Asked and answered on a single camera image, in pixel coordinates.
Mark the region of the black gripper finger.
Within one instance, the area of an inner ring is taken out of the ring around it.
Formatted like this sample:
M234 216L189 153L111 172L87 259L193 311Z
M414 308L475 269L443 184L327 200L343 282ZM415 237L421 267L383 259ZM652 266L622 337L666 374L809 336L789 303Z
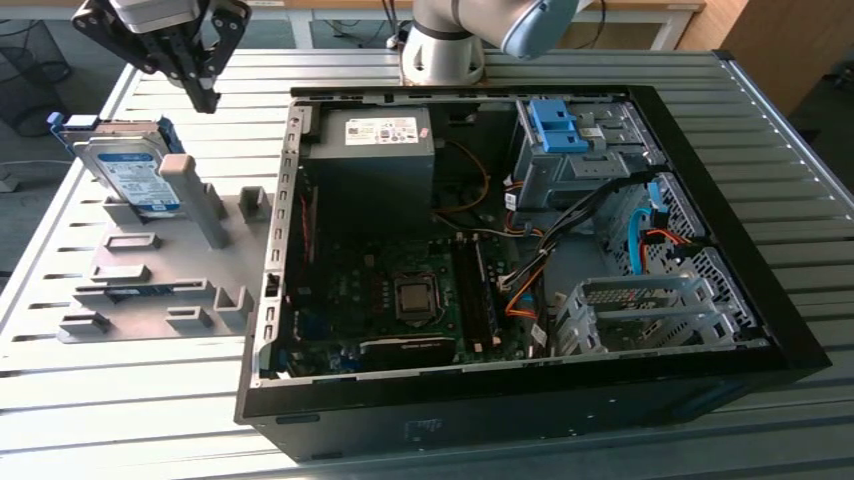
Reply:
M217 33L217 40L210 46L199 42L202 50L198 54L198 81L205 91L213 91L217 77L245 36L253 9L238 0L201 1L199 7L201 18L210 18Z
M153 12L157 7L165 7L171 14L165 19L167 26L199 25L201 1L145 1L142 7ZM190 97L195 110L201 113L213 113L217 110L219 94L205 91L198 81L198 63L189 58L161 57L159 63L146 63L141 56L141 48L131 36L137 33L119 17L117 5L109 1L86 1L78 9L71 20L72 26L105 47L113 54L122 58L138 70L147 74L163 73L170 81L183 88Z

